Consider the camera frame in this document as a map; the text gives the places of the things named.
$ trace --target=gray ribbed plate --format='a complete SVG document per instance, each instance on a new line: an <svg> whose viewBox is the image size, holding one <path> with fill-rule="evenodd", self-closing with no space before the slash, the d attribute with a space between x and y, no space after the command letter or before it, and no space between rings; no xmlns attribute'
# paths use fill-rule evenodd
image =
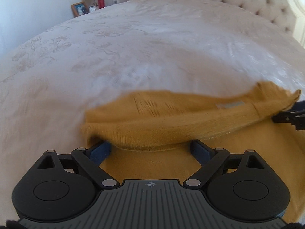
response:
<svg viewBox="0 0 305 229"><path fill-rule="evenodd" d="M198 190L185 189L177 180L126 180L118 189L104 190L80 216L58 223L20 222L28 229L278 229L276 218L244 223L215 211Z"/></svg>

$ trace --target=round metal screw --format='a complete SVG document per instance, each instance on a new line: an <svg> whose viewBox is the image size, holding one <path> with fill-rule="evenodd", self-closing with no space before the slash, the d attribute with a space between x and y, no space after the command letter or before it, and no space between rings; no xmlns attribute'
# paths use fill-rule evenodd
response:
<svg viewBox="0 0 305 229"><path fill-rule="evenodd" d="M188 179L185 183L188 186L191 186L191 187L196 187L196 186L199 186L201 184L201 182L197 179Z"/></svg>
<svg viewBox="0 0 305 229"><path fill-rule="evenodd" d="M106 180L102 181L102 185L104 185L106 187L113 187L116 185L116 180L106 179Z"/></svg>

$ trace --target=white floral bedspread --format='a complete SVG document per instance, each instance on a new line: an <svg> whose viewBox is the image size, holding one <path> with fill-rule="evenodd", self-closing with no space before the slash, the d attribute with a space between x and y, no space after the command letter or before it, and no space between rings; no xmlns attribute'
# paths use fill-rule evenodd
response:
<svg viewBox="0 0 305 229"><path fill-rule="evenodd" d="M0 224L17 219L11 192L44 151L83 146L86 109L139 89L305 90L304 70L292 37L209 0L132 0L47 30L0 60Z"/></svg>

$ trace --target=red tumbler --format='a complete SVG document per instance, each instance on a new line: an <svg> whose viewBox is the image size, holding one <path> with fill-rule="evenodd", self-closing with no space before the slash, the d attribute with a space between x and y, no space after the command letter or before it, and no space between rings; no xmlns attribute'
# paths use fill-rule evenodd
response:
<svg viewBox="0 0 305 229"><path fill-rule="evenodd" d="M105 0L98 0L99 3L99 9L105 7Z"/></svg>

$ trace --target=mustard yellow cloth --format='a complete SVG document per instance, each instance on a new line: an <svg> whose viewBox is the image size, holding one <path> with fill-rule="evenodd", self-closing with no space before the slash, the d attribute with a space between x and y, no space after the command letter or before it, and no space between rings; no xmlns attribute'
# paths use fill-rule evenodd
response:
<svg viewBox="0 0 305 229"><path fill-rule="evenodd" d="M101 164L123 179L179 179L201 166L188 142L200 139L231 153L255 149L288 186L291 202L284 219L294 222L305 207L305 133L270 117L289 109L300 90L290 93L272 82L246 94L218 98L168 91L133 92L86 112L82 131L90 147L97 139L115 145Z"/></svg>

